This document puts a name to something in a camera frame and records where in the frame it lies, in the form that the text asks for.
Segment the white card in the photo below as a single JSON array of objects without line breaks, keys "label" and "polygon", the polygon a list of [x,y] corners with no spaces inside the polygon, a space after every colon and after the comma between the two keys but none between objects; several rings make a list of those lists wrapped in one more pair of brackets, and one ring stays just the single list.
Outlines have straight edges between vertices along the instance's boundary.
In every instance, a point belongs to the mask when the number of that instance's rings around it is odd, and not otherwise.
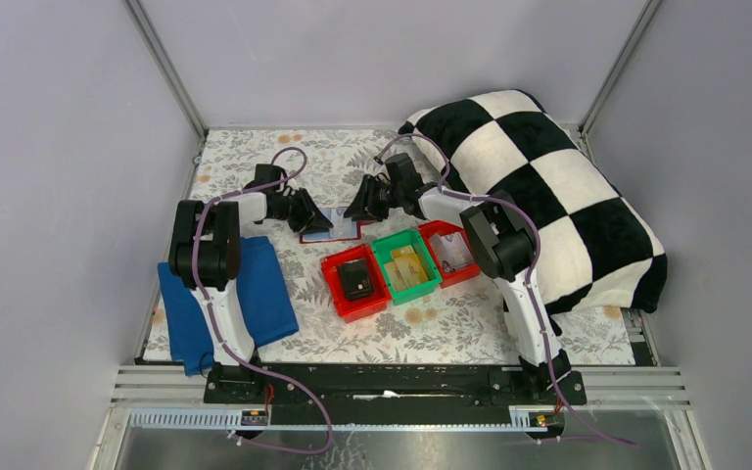
[{"label": "white card", "polygon": [[346,208],[334,208],[330,210],[330,220],[333,227],[330,229],[330,238],[333,240],[349,240],[359,237],[358,223],[345,216]]}]

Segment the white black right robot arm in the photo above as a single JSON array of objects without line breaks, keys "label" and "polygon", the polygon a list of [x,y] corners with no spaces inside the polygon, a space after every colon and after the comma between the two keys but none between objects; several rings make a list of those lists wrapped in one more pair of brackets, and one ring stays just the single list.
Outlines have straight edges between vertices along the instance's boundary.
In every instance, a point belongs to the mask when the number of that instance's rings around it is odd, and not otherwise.
[{"label": "white black right robot arm", "polygon": [[504,191],[472,195],[424,182],[407,154],[389,157],[386,169],[385,175],[362,178],[345,217],[376,222],[386,219],[390,210],[401,209],[422,220],[461,227],[475,262],[508,308],[505,322],[525,373],[524,394],[537,403],[550,401],[560,392],[571,365],[541,299],[541,241],[534,222]]}]

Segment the red leather card holder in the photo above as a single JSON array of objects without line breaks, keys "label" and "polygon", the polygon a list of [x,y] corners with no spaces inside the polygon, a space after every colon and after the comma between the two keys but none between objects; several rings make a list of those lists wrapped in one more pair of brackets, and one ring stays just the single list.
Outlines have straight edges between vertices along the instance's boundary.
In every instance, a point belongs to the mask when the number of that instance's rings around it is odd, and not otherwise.
[{"label": "red leather card holder", "polygon": [[361,238],[361,228],[367,225],[366,221],[355,221],[352,218],[344,217],[347,210],[345,207],[320,208],[319,210],[330,220],[333,226],[323,231],[302,234],[300,236],[301,244],[351,241]]}]

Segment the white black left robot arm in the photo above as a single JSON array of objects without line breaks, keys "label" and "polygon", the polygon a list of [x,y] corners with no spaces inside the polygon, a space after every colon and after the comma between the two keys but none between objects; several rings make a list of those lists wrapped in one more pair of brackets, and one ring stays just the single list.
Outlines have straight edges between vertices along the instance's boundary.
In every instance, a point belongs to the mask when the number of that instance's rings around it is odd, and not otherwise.
[{"label": "white black left robot arm", "polygon": [[275,164],[257,164],[254,179],[246,188],[207,202],[182,200],[176,207],[169,269],[192,291],[203,311],[213,360],[223,366],[238,366],[230,372],[226,387],[242,402],[258,399],[265,379],[245,365],[252,360],[256,344],[237,295],[241,229],[266,219],[285,221],[298,235],[332,227],[308,191],[289,184],[300,173],[289,174]]}]

